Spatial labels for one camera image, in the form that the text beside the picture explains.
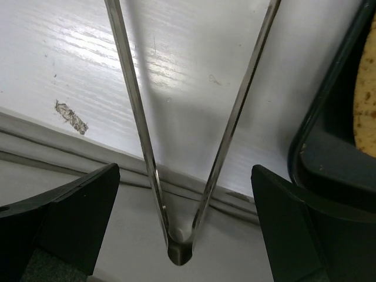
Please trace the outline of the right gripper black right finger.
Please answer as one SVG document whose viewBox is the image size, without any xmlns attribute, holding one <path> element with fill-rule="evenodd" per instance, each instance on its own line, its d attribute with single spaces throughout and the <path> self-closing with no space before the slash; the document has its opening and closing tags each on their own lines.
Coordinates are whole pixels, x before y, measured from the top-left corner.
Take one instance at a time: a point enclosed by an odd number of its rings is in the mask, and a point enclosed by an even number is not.
<svg viewBox="0 0 376 282">
<path fill-rule="evenodd" d="M 261 165 L 251 185 L 274 281 L 375 281 L 375 214 L 300 188 Z"/>
</svg>

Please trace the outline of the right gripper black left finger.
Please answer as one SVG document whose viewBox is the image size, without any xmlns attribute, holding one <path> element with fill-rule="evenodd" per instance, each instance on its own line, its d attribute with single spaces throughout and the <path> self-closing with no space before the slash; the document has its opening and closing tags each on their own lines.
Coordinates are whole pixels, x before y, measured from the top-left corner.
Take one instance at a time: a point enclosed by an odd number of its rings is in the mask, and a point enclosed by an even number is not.
<svg viewBox="0 0 376 282">
<path fill-rule="evenodd" d="M 1 281 L 86 281 L 93 274 L 120 182 L 108 164 L 1 207 Z"/>
</svg>

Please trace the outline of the silver metal tongs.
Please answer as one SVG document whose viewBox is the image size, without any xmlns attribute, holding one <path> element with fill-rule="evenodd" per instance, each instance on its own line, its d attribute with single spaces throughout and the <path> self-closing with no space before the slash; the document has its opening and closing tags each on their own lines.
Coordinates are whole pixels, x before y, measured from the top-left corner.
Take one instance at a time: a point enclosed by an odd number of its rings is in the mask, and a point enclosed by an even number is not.
<svg viewBox="0 0 376 282">
<path fill-rule="evenodd" d="M 206 210 L 209 206 L 209 201 L 212 197 L 221 169 L 224 165 L 224 161 L 229 151 L 234 132 L 236 130 L 241 112 L 246 102 L 250 86 L 253 82 L 264 46 L 266 44 L 271 26 L 276 17 L 280 4 L 280 1 L 270 1 L 268 4 L 268 8 L 263 19 L 256 44 L 251 54 L 247 70 L 239 87 L 239 91 L 234 101 L 234 105 L 232 107 L 226 128 L 223 133 L 223 137 L 217 150 L 216 157 L 214 159 L 202 197 L 200 199 L 196 214 L 194 215 L 190 236 L 185 241 L 181 241 L 176 237 L 175 229 L 171 228 L 170 226 L 167 207 L 163 202 L 163 194 L 160 185 L 159 174 L 155 162 L 152 143 L 149 135 L 145 111 L 140 95 L 139 84 L 137 82 L 135 67 L 133 64 L 120 2 L 105 2 L 124 81 L 132 107 L 132 112 L 136 122 L 137 133 L 139 135 L 140 144 L 142 147 L 147 175 L 151 189 L 153 191 L 153 197 L 156 203 L 157 213 L 162 227 L 164 242 L 167 248 L 167 255 L 170 261 L 177 266 L 185 265 L 193 256 L 194 245 L 196 243 L 199 230 L 202 226 Z"/>
</svg>

